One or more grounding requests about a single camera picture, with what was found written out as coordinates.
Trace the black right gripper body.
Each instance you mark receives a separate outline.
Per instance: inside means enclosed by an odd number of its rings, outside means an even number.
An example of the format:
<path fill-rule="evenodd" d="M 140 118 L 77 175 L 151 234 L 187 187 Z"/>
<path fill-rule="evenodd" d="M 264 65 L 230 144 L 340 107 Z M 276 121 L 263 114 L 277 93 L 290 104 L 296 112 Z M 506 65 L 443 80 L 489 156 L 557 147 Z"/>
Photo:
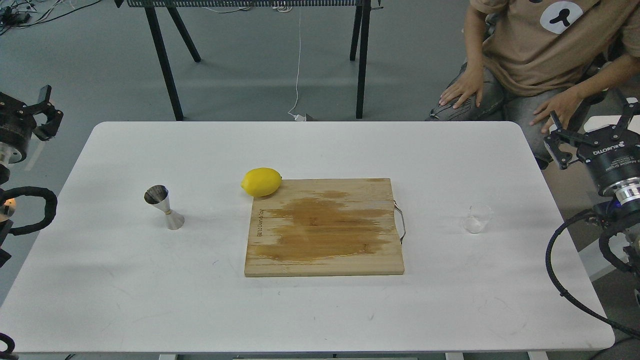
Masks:
<path fill-rule="evenodd" d="M 592 131 L 596 145 L 582 144 L 577 157 L 586 166 L 599 196 L 612 197 L 616 191 L 639 183 L 639 134 L 623 131 L 611 139 L 609 131 Z"/>

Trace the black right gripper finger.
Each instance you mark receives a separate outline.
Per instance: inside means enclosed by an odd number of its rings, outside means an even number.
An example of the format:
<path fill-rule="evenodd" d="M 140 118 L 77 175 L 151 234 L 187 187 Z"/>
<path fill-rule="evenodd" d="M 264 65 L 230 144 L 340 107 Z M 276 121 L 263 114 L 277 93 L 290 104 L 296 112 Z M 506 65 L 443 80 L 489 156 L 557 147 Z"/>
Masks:
<path fill-rule="evenodd" d="M 555 129 L 549 130 L 546 137 L 544 137 L 544 145 L 558 168 L 567 170 L 573 155 L 570 152 L 560 150 L 560 144 L 565 143 L 578 148 L 581 144 L 586 144 L 586 135 L 565 129 L 556 111 L 551 111 L 550 117 Z"/>
<path fill-rule="evenodd" d="M 613 138 L 619 138 L 625 132 L 634 116 L 638 116 L 640 114 L 640 105 L 639 99 L 637 96 L 627 96 L 624 100 L 624 104 L 622 105 L 621 115 L 618 118 L 617 123 L 612 126 Z"/>

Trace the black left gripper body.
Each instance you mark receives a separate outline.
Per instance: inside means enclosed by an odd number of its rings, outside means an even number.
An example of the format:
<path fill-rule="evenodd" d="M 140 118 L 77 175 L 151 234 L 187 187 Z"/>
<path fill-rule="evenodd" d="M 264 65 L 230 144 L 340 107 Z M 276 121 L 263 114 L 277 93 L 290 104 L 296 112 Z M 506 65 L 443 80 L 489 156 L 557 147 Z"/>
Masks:
<path fill-rule="evenodd" d="M 34 114 L 27 111 L 25 103 L 3 92 L 0 102 L 1 161 L 7 164 L 22 162 L 27 157 L 35 128 Z"/>

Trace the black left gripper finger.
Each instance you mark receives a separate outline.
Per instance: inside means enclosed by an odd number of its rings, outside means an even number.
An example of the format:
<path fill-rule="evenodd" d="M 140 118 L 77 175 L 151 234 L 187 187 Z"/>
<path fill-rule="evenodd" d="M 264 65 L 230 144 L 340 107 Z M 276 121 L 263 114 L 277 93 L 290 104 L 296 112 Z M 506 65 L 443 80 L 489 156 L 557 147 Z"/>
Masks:
<path fill-rule="evenodd" d="M 33 129 L 33 134 L 43 142 L 50 141 L 56 136 L 59 127 L 61 125 L 64 113 L 57 109 L 49 109 L 44 111 L 46 116 L 46 123 L 36 126 Z"/>
<path fill-rule="evenodd" d="M 53 105 L 50 101 L 50 96 L 52 92 L 51 85 L 45 85 L 39 90 L 38 102 L 34 105 L 28 105 L 26 107 L 26 114 L 30 115 L 39 115 L 39 114 L 48 114 L 52 109 Z"/>

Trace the person right hand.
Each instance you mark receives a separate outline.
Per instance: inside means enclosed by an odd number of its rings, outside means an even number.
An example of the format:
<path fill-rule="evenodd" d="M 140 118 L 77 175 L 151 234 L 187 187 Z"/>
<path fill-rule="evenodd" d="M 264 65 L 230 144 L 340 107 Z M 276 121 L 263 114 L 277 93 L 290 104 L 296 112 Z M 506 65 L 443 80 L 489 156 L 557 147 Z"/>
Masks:
<path fill-rule="evenodd" d="M 474 98 L 474 105 L 479 108 L 483 99 L 484 67 L 467 64 L 462 74 L 454 80 L 439 96 L 438 105 L 445 106 L 456 100 L 453 109 L 459 109 L 464 102 Z"/>

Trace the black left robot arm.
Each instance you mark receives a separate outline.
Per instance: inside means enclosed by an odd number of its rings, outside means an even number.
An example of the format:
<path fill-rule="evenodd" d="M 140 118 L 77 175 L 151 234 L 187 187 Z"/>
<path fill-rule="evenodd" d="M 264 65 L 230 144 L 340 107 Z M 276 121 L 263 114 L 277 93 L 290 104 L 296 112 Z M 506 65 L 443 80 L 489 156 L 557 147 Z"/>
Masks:
<path fill-rule="evenodd" d="M 41 157 L 46 143 L 57 136 L 64 113 L 51 102 L 52 87 L 45 85 L 39 90 L 38 101 L 28 105 L 4 92 L 0 94 L 0 182 L 5 185 L 10 179 L 10 167 L 27 160 L 32 137 L 39 139 L 35 154 L 25 170 L 32 170 Z M 13 216 L 18 208 L 17 199 L 22 197 L 43 200 L 43 218 L 33 224 L 16 227 Z M 21 186 L 0 191 L 1 221 L 0 243 L 9 235 L 18 237 L 41 231 L 48 227 L 57 214 L 58 198 L 46 187 Z"/>

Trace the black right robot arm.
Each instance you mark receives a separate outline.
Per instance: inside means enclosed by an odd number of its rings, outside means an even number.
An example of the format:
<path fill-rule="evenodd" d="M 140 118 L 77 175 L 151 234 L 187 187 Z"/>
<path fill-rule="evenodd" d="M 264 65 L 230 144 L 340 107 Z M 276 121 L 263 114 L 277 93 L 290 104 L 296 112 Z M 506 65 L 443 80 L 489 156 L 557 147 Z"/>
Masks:
<path fill-rule="evenodd" d="M 547 274 L 560 296 L 588 315 L 610 325 L 613 329 L 637 339 L 639 331 L 612 321 L 583 305 L 558 280 L 553 270 L 552 252 L 560 234 L 578 221 L 590 221 L 601 228 L 597 240 L 598 249 L 603 258 L 620 272 L 639 279 L 639 239 L 631 239 L 622 250 L 627 260 L 621 260 L 611 250 L 611 239 L 626 231 L 638 234 L 640 222 L 639 205 L 639 134 L 629 129 L 633 118 L 639 114 L 639 100 L 626 99 L 617 123 L 605 125 L 599 129 L 578 133 L 563 129 L 555 112 L 551 118 L 556 128 L 544 138 L 544 145 L 558 167 L 565 170 L 573 157 L 585 165 L 599 196 L 608 198 L 608 202 L 593 208 L 581 210 L 567 219 L 551 235 L 545 251 Z M 574 154 L 560 150 L 565 143 L 576 149 Z"/>

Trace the person left hand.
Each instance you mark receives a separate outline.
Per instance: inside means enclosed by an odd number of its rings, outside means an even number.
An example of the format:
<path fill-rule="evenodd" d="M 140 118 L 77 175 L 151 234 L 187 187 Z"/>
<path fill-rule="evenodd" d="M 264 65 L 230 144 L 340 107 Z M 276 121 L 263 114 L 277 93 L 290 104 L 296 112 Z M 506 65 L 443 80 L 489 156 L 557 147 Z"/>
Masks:
<path fill-rule="evenodd" d="M 579 105 L 582 103 L 583 97 L 581 96 L 578 87 L 572 86 L 565 91 L 560 92 L 557 95 L 552 96 L 550 99 L 545 100 L 535 111 L 534 118 L 530 121 L 530 126 L 541 125 L 540 132 L 547 134 L 550 131 L 552 125 L 555 124 L 552 113 L 555 113 L 560 125 L 555 125 L 559 129 L 567 129 L 570 119 L 575 114 Z"/>

